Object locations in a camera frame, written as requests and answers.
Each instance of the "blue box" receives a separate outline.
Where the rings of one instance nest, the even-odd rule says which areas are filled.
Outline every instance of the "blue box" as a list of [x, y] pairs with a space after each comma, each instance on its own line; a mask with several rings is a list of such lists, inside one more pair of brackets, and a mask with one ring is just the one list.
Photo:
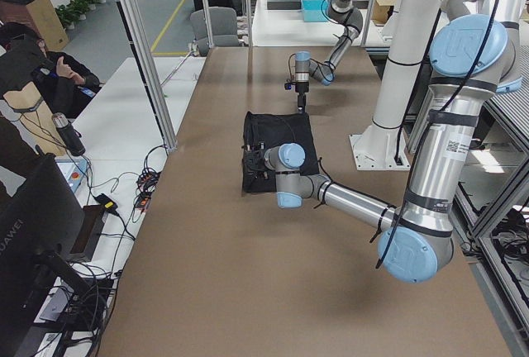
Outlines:
[[302, 0], [301, 11], [305, 22], [327, 22], [326, 12], [329, 7], [327, 0]]

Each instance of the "monitor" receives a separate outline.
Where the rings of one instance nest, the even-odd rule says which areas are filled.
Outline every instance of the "monitor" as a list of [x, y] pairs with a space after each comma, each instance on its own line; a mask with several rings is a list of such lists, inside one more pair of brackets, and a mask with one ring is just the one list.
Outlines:
[[[83, 209], [53, 155], [41, 157], [26, 182], [0, 212], [2, 357], [17, 353], [55, 279], [58, 275], [63, 277], [57, 268], [52, 268], [53, 264], [41, 257], [53, 255], [59, 266], [65, 264], [83, 225], [83, 217]], [[64, 277], [74, 274], [72, 270]]]

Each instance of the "cardboard box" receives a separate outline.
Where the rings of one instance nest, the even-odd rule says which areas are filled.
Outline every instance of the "cardboard box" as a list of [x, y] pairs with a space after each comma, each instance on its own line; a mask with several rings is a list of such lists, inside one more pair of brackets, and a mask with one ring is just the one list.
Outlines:
[[374, 0], [371, 19], [376, 25], [383, 25], [388, 21], [389, 13], [397, 0]]
[[0, 1], [3, 22], [20, 22], [35, 30], [49, 50], [60, 51], [69, 42], [50, 0], [34, 0], [26, 5]]

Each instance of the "office chair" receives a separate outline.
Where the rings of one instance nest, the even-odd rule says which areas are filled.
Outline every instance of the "office chair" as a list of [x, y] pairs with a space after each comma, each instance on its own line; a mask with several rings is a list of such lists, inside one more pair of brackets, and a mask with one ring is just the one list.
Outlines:
[[[239, 46], [237, 37], [237, 14], [231, 7], [210, 7], [212, 19], [213, 43], [219, 47]], [[195, 34], [195, 43], [201, 56], [206, 56], [209, 51], [207, 42], [206, 18], [204, 10], [191, 14], [191, 26]]]

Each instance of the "wooden table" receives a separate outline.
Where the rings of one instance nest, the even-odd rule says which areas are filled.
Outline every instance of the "wooden table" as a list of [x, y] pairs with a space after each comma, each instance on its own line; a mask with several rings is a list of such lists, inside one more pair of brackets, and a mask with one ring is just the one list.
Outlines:
[[[463, 255], [411, 285], [375, 270], [374, 230], [307, 201], [241, 193], [247, 110], [289, 113], [296, 48], [210, 50], [121, 281], [102, 357], [507, 356]], [[313, 48], [316, 57], [326, 49]], [[307, 110], [332, 177], [400, 204], [407, 175], [354, 169], [347, 135], [369, 124], [379, 80], [351, 48]]]

